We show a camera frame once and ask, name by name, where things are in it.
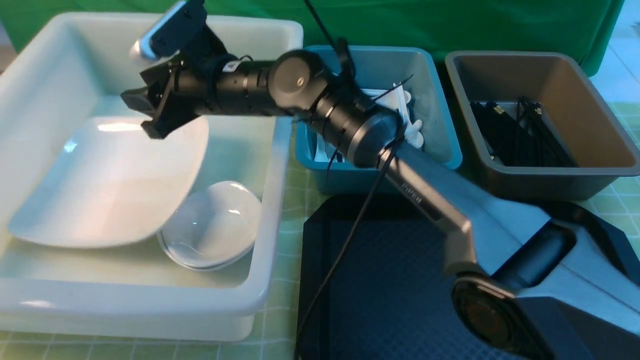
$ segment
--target white plate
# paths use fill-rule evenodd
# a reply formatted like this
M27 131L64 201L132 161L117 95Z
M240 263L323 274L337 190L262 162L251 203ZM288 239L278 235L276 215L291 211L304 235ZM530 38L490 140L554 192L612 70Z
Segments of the white plate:
M55 247L103 248L152 236L193 185L209 141L198 118L164 140L143 117L95 117L74 132L14 214L16 238Z
M222 181L191 194L158 236L174 262L192 270L217 270L251 250L262 204L244 185Z

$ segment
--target blue bin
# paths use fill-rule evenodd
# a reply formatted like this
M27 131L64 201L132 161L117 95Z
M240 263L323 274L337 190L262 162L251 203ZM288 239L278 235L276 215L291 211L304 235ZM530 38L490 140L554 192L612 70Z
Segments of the blue bin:
M319 54L334 72L340 72L338 58L330 46L315 45L306 49ZM362 88L388 89L413 75L403 88L412 95L408 105L412 120L423 122L424 151L447 168L457 169L462 163L462 151L431 55L414 47L351 46L349 50L356 65L356 81ZM314 161L316 138L313 130L298 124L296 159L311 170L318 190L328 195L367 193L377 170L334 162L327 174L328 164ZM385 182L380 191L395 189Z

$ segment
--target green grid mat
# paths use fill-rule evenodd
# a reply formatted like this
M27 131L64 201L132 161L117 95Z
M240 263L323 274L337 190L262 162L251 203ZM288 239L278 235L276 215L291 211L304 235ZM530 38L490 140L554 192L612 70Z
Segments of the green grid mat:
M611 103L611 108L640 145L640 104ZM253 332L244 341L219 344L199 341L145 340L0 332L0 360L287 360L296 332L302 227L326 200L309 173L293 157L287 173L271 291L256 314ZM624 230L640 254L640 179L617 180L580 205Z

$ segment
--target white plastic tub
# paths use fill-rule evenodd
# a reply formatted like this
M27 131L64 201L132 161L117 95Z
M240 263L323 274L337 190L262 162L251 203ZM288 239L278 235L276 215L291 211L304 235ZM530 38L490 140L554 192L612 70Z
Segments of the white plastic tub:
M266 301L284 196L291 120L211 117L193 191L223 180L262 200L255 248L218 272L173 263L155 238L69 250L12 238L6 225L73 130L96 116L143 116L118 94L143 86L131 45L159 15L68 13L53 19L0 76L0 329L237 341ZM210 17L237 55L275 59L302 46L283 20Z

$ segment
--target green cloth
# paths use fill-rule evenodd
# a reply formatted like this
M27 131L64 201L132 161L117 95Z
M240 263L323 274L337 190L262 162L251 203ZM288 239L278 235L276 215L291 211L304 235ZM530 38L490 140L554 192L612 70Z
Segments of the green cloth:
M555 51L597 72L624 0L315 0L333 36L355 45L420 47L437 62L454 50ZM20 51L63 12L165 12L175 0L4 0L0 19ZM290 19L305 44L325 40L302 0L206 0L212 15Z

